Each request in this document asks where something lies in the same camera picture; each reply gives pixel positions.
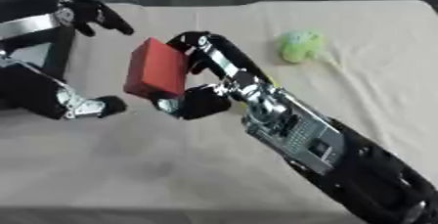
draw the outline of black robotic finger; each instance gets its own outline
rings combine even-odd
[[[188,31],[181,33],[167,42],[168,45],[176,50],[189,53],[189,68],[188,70],[192,74],[199,74],[206,68],[210,69],[219,78],[223,78],[225,71],[222,67],[219,67],[211,57],[209,57],[205,50],[201,50],[200,39],[206,37],[206,39],[212,44],[212,47],[222,53],[222,55],[233,65],[238,68],[244,68],[249,73],[254,74],[265,82],[271,83],[269,77],[236,45],[231,41],[219,34],[211,34],[208,31]]]
[[[126,104],[116,96],[105,96],[96,98],[96,100],[105,104],[103,111],[99,114],[99,118],[105,118],[110,115],[125,112],[127,109]]]
[[[225,112],[231,107],[231,101],[219,96],[214,85],[190,88],[184,95],[173,99],[163,99],[160,93],[151,95],[150,99],[158,110],[186,120]]]
[[[186,91],[179,114],[186,120],[197,119],[225,112],[231,105],[227,97],[217,95],[214,86],[204,85]]]
[[[260,69],[260,67],[258,67],[258,65],[246,53],[226,37],[219,34],[210,34],[208,39],[213,46],[222,52],[222,54],[236,67],[245,68],[247,72],[257,76],[263,81],[272,83],[263,70]]]
[[[118,13],[97,0],[59,0],[61,8],[73,11],[74,25],[94,22],[106,29],[116,29],[123,34],[131,35],[134,28]]]

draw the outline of red block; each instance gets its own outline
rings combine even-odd
[[[131,55],[123,90],[144,99],[161,92],[160,98],[184,94],[187,57],[172,47],[150,38]]]

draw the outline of beige tablecloth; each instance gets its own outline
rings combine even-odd
[[[239,106],[184,122],[123,94],[130,52],[148,37],[166,41],[186,30],[227,36],[283,87],[370,136],[438,185],[438,20],[426,4],[113,7],[136,34],[99,30],[94,38],[78,37],[67,79],[86,96],[121,96],[129,111],[70,122],[1,112],[0,205],[272,214],[269,220],[250,215],[233,223],[280,223],[272,211],[287,215],[282,223],[341,223],[338,216],[349,216],[247,136]],[[295,29],[317,29],[327,37],[321,61],[292,66],[278,57],[274,39]],[[206,73],[189,83],[206,81],[215,80]]]

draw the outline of robotic arm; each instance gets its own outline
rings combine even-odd
[[[53,119],[106,117],[126,110],[117,97],[83,98],[39,67],[11,58],[16,39],[59,26],[73,26],[91,37],[95,32],[88,23],[93,22],[132,34],[134,29],[115,11],[95,0],[1,0],[1,6],[6,14],[6,21],[0,23],[0,94],[4,98]]]
[[[438,223],[438,193],[403,161],[353,129],[276,87],[225,37],[186,32],[168,43],[189,56],[189,69],[212,70],[219,84],[191,88],[153,104],[195,119],[247,104],[242,125],[313,185],[371,224]]]

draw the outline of screw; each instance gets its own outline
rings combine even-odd
[[[207,43],[207,37],[202,36],[199,41],[197,42],[197,44],[199,44],[199,46],[203,46]]]

